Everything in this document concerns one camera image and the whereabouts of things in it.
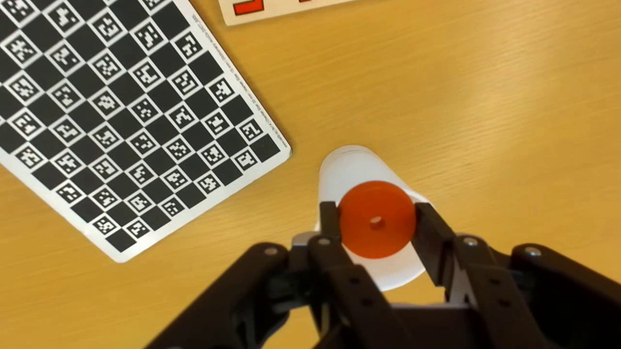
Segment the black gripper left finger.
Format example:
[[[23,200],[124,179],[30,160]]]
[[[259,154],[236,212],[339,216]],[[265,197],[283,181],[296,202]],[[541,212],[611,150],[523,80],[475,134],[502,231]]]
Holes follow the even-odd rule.
[[[314,349],[380,349],[395,319],[370,274],[341,247],[341,210],[320,204],[320,231],[285,249],[242,253],[145,349],[261,349],[294,309],[318,332]]]

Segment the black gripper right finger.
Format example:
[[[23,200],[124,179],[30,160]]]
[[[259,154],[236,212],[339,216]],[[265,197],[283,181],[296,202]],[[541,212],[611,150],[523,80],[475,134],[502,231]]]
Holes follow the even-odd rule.
[[[477,317],[488,349],[621,349],[621,284],[525,243],[502,255],[415,204],[411,247],[444,301]]]

